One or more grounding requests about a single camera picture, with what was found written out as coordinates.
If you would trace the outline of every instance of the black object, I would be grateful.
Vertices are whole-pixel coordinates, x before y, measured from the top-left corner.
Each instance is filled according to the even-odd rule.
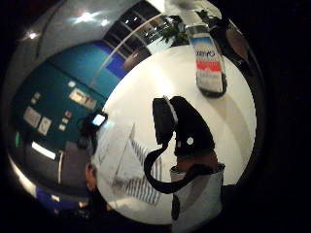
[[[180,211],[181,211],[181,203],[178,199],[178,196],[173,194],[172,212],[171,212],[173,220],[178,219]]]
[[[144,161],[144,172],[147,180],[156,190],[163,193],[178,191],[200,175],[213,174],[213,169],[205,165],[195,164],[184,178],[173,183],[157,181],[151,175],[152,167],[157,158],[167,149],[168,143],[176,132],[177,156],[196,156],[214,149],[213,136],[199,112],[182,96],[155,98],[153,101],[155,136],[162,148],[150,152]]]
[[[88,137],[81,135],[78,138],[77,145],[79,146],[80,149],[86,150],[88,147],[88,144],[89,144],[89,138]]]
[[[164,98],[153,101],[153,115],[155,122],[155,137],[158,144],[169,142],[173,136],[175,120],[172,111]]]
[[[174,96],[169,102],[178,118],[175,155],[196,156],[213,151],[213,135],[201,114],[182,96]]]

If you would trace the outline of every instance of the ceiling light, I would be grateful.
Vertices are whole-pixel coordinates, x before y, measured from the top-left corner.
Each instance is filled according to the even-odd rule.
[[[36,150],[37,152],[45,155],[46,157],[49,157],[51,159],[55,159],[55,153],[41,147],[39,144],[32,142],[31,147]]]
[[[106,26],[109,23],[109,21],[105,18],[104,20],[101,21],[102,26]]]
[[[79,207],[80,208],[83,208],[85,206],[87,206],[87,202],[79,202]]]
[[[93,20],[92,15],[89,12],[85,12],[80,17],[77,18],[76,23],[87,22],[91,20]]]
[[[38,34],[35,33],[35,32],[32,32],[32,33],[29,34],[29,38],[30,38],[31,40],[35,39],[37,36],[38,36]]]
[[[10,163],[13,167],[14,172],[18,176],[18,180],[20,181],[20,184],[23,186],[23,188],[30,193],[34,198],[36,198],[36,185],[31,182],[28,178],[25,177],[25,175],[22,174],[22,172],[19,170],[17,165],[14,163],[14,161],[9,157]]]
[[[56,201],[56,202],[59,202],[59,201],[60,201],[59,197],[58,197],[58,196],[55,196],[55,195],[51,195],[51,199],[52,199],[53,201]]]

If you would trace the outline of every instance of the white table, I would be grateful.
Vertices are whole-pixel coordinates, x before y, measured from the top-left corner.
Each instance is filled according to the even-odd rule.
[[[240,71],[225,58],[227,92],[222,98],[206,98],[196,87],[194,64],[190,46],[163,50],[148,57],[115,88],[105,112],[110,121],[133,120],[134,139],[155,150],[159,145],[154,130],[153,99],[164,94],[169,98],[184,96],[211,129],[219,161],[225,164],[224,184],[237,183],[252,153],[256,136],[256,110],[251,90]],[[174,147],[173,136],[161,157],[165,182],[170,182],[169,169],[175,164]],[[171,194],[161,194],[158,204],[152,206],[124,193],[116,193],[100,175],[98,189],[109,205],[126,217],[149,224],[171,223]]]

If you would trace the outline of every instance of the black strap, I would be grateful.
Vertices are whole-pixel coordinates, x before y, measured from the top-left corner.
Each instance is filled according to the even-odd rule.
[[[152,185],[152,187],[157,191],[166,194],[173,193],[181,189],[183,186],[187,185],[197,176],[213,174],[212,168],[202,164],[194,164],[190,167],[184,178],[180,181],[173,183],[164,183],[156,180],[155,178],[153,178],[151,171],[154,163],[156,162],[156,159],[167,149],[167,147],[168,147],[167,143],[163,144],[161,149],[150,152],[144,161],[144,172],[146,178]]]

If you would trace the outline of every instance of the computer screen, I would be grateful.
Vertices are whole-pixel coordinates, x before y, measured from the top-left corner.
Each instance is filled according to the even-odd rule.
[[[91,123],[96,126],[100,126],[105,121],[105,119],[106,119],[105,116],[96,115],[96,117],[93,119]]]

